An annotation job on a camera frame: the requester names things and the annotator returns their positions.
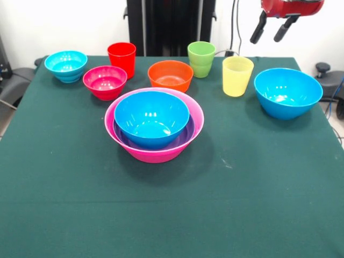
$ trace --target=yellow cup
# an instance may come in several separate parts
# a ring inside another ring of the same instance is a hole
[[[222,62],[223,90],[232,96],[242,96],[247,88],[254,64],[242,56],[230,56]]]

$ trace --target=plastic bowl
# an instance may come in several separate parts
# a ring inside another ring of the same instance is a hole
[[[301,71],[274,68],[257,75],[254,87],[267,114],[289,120],[310,110],[323,96],[320,83]]]
[[[133,93],[138,92],[145,92],[145,91],[160,91],[160,92],[166,92],[170,93],[178,98],[180,98],[189,108],[190,115],[193,118],[193,121],[195,123],[195,132],[193,133],[193,136],[191,139],[189,139],[187,142],[171,148],[171,149],[163,149],[163,150],[142,150],[142,149],[136,149],[133,147],[130,147],[126,145],[125,143],[121,142],[118,138],[118,136],[115,134],[113,130],[113,122],[114,122],[114,110],[118,103],[125,98],[126,96],[129,96]],[[171,90],[167,88],[143,88],[131,91],[127,94],[124,94],[117,98],[112,104],[109,106],[105,113],[104,117],[105,122],[105,128],[110,137],[120,144],[126,151],[128,151],[134,158],[147,163],[162,163],[167,162],[175,157],[177,157],[201,132],[204,124],[204,115],[202,108],[199,106],[199,104],[190,96],[181,93],[180,91]]]
[[[138,146],[137,144],[133,143],[131,140],[129,140],[128,137],[125,136],[125,134],[120,130],[116,121],[113,122],[113,130],[114,130],[114,133],[117,135],[118,139],[121,142],[123,142],[124,144],[128,145],[129,147],[147,150],[147,149],[144,149],[144,148]],[[195,132],[195,122],[194,122],[192,116],[190,116],[189,121],[188,121],[186,127],[181,132],[181,134],[174,141],[172,141],[169,145],[167,145],[165,148],[162,148],[162,149],[171,149],[171,148],[175,148],[181,144],[184,144],[185,142],[187,142],[188,140],[191,139],[194,132]]]
[[[188,64],[166,60],[153,64],[148,69],[148,77],[153,87],[163,87],[186,92],[194,71]]]
[[[189,117],[189,109],[181,99],[159,91],[131,94],[114,111],[122,132],[135,144],[148,149],[161,149],[174,141]]]
[[[44,65],[61,82],[73,83],[81,78],[87,60],[79,51],[61,51],[48,56]]]
[[[115,66],[98,66],[83,77],[85,86],[100,100],[111,101],[122,92],[127,73]]]

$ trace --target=black cable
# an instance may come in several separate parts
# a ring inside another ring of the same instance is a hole
[[[331,127],[332,127],[334,133],[336,134],[336,137],[338,138],[340,145],[342,145],[343,144],[342,137],[340,137],[338,131],[333,126],[331,126]]]
[[[231,47],[230,47],[230,49],[233,48],[234,10],[235,10],[235,0],[233,0],[233,6],[232,6],[232,31],[231,31]]]
[[[227,51],[230,51],[230,52],[233,52],[234,54],[239,55],[237,52],[235,52],[235,51],[233,51],[233,50],[231,50],[231,49],[226,49],[226,50],[218,51],[218,52],[215,53],[215,55],[220,54],[220,53],[222,53],[222,52],[227,52]]]
[[[340,90],[340,88],[342,87],[343,83],[344,83],[344,78],[343,78],[343,80],[341,81],[341,83],[338,85],[338,87],[336,88],[336,90],[334,91],[334,93],[333,93],[331,99],[329,100],[329,104],[328,104],[328,106],[327,106],[327,108],[326,108],[326,110],[325,110],[325,116],[327,116],[328,111],[329,111],[329,109],[331,108],[333,99],[334,99],[335,95],[339,92],[339,90]]]
[[[236,30],[238,31],[238,36],[239,36],[239,40],[240,40],[240,43],[239,43],[239,50],[238,50],[238,54],[240,55],[240,48],[241,48],[241,43],[242,43],[242,40],[241,40],[241,36],[240,36],[240,30],[239,30],[239,1],[236,3]]]
[[[20,74],[17,74],[17,73],[13,73],[14,75],[17,75],[17,76],[19,76],[19,77],[21,77],[21,78],[23,78],[23,79],[26,79],[27,81],[29,81],[29,82],[31,82],[31,80],[29,79],[29,78],[26,78],[25,76],[23,76],[23,75],[20,75]]]

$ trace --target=green cup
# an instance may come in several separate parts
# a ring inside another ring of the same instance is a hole
[[[216,47],[206,41],[195,41],[188,45],[188,56],[194,77],[204,78],[208,76],[215,51]]]

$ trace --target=pink bowl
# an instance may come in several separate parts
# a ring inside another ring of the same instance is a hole
[[[125,97],[131,94],[143,92],[143,91],[167,92],[167,93],[175,95],[176,97],[184,101],[184,103],[189,108],[190,115],[192,116],[193,121],[195,122],[195,132],[193,133],[193,136],[191,137],[189,141],[171,149],[142,150],[142,149],[135,149],[135,148],[129,147],[128,145],[124,144],[118,139],[117,135],[115,134],[113,130],[114,109],[116,108],[118,103]],[[203,115],[203,110],[199,106],[199,104],[193,98],[186,95],[185,93],[182,93],[177,90],[168,89],[168,88],[143,88],[143,89],[133,90],[117,98],[107,109],[105,113],[104,121],[105,121],[105,128],[108,134],[111,136],[111,138],[115,140],[118,144],[120,144],[123,148],[125,148],[134,158],[143,162],[147,162],[147,163],[162,163],[162,162],[170,161],[174,159],[175,157],[177,157],[187,147],[187,145],[189,145],[189,143],[191,143],[199,135],[199,133],[201,132],[203,128],[204,115]]]
[[[99,66],[87,71],[83,77],[85,86],[100,100],[111,101],[122,92],[127,73],[115,66]]]

